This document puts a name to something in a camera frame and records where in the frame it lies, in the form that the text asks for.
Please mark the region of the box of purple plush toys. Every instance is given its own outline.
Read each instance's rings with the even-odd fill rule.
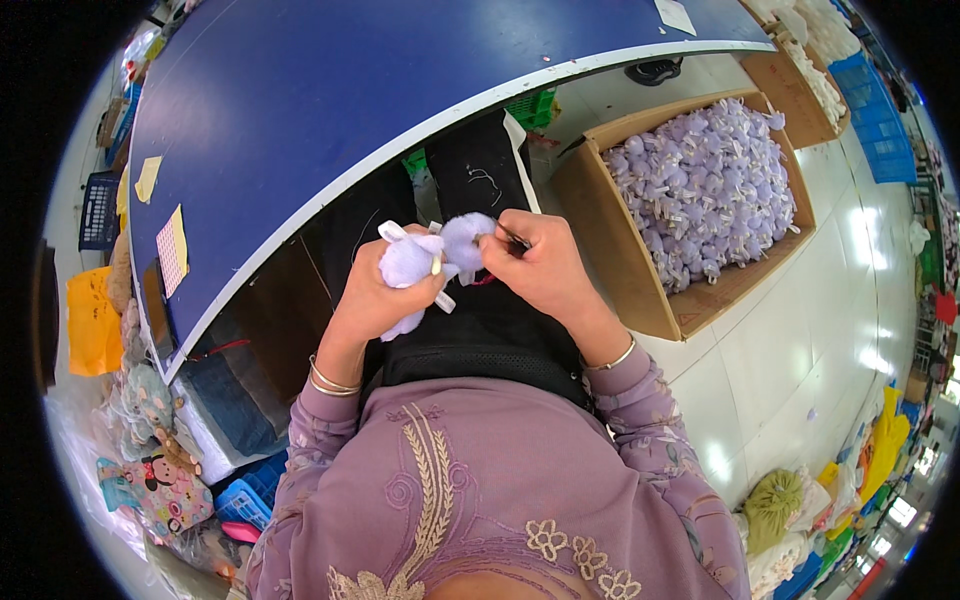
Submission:
[[[685,340],[810,239],[813,210],[783,126],[748,88],[584,133],[551,185],[626,326]]]

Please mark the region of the white tiled floor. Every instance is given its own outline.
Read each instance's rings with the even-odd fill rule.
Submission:
[[[602,122],[714,91],[751,87],[730,56],[684,60],[683,74],[641,87],[620,70],[562,85],[547,130],[561,145],[534,151],[546,212],[557,155]],[[685,343],[640,336],[684,409],[711,484],[733,506],[771,468],[817,472],[847,437],[872,387],[905,383],[913,347],[911,207],[903,184],[876,184],[852,129],[797,152],[817,232],[791,260]]]

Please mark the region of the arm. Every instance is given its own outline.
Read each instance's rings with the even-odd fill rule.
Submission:
[[[420,229],[416,226],[408,230]],[[439,275],[428,276],[404,290],[387,287],[378,268],[385,249],[383,241],[360,247],[343,298],[317,348],[314,366],[338,385],[359,388],[367,342],[406,315],[428,306],[444,285],[444,277]],[[316,386],[330,387],[312,371],[309,377],[290,410],[287,471],[276,486],[274,511],[247,567],[251,600],[293,597],[290,548],[300,531],[303,504],[356,431],[359,394],[325,394]]]
[[[513,257],[498,230],[481,240],[484,266],[566,327],[587,366],[608,365],[624,356],[631,335],[590,283],[566,221],[508,209],[500,222],[532,248],[520,259]],[[736,525],[704,477],[662,371],[635,346],[612,369],[587,370],[587,375],[624,464],[677,512],[707,572],[732,598],[749,598]]]
[[[731,598],[750,598],[736,524],[726,503],[707,483],[663,371],[637,346],[613,369],[588,377],[624,464],[677,512],[707,573]]]

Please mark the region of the bracelet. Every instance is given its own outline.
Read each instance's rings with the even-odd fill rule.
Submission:
[[[335,391],[333,391],[333,390],[328,390],[327,388],[325,388],[325,387],[323,387],[323,386],[317,385],[317,382],[313,380],[313,373],[310,373],[310,374],[307,376],[307,379],[310,381],[310,385],[313,386],[313,389],[314,389],[314,390],[316,390],[316,391],[318,391],[318,392],[320,392],[320,393],[322,393],[322,394],[326,394],[327,396],[336,396],[336,397],[354,396],[355,394],[357,394],[357,393],[360,391],[360,388],[357,388],[356,390],[342,390],[342,391],[340,391],[340,392],[335,392]]]
[[[310,371],[312,371],[312,374],[311,374],[311,376],[310,376],[310,381],[311,381],[311,382],[313,381],[313,375],[317,375],[317,377],[318,377],[323,383],[325,383],[326,385],[330,386],[330,388],[332,388],[332,391],[334,391],[334,392],[347,392],[347,393],[348,393],[347,396],[348,396],[349,394],[356,394],[357,392],[360,391],[360,387],[361,387],[361,386],[359,386],[359,385],[358,385],[358,386],[355,386],[355,387],[348,387],[348,386],[345,386],[345,385],[340,385],[339,383],[333,383],[332,381],[330,381],[329,379],[327,379],[326,377],[324,377],[324,374],[321,373],[320,370],[317,369],[317,365],[314,364],[316,361],[317,361],[317,354],[316,354],[316,353],[311,354],[311,355],[310,355]]]
[[[636,348],[636,338],[633,335],[631,335],[630,347],[627,348],[627,351],[624,352],[623,355],[620,356],[620,358],[617,358],[613,362],[607,363],[606,365],[600,365],[599,367],[588,367],[587,365],[584,365],[584,371],[608,371],[613,367],[616,367],[623,361],[627,360],[627,357],[630,356],[630,353],[634,351],[634,348]]]

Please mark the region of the blue tabletop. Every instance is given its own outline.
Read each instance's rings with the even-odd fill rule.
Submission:
[[[190,272],[169,312],[188,351],[298,227],[425,137],[598,68],[773,49],[737,0],[684,4],[696,36],[662,26],[653,0],[206,0],[136,114],[131,184],[144,158],[163,162],[150,204],[131,201],[135,274],[182,204]]]

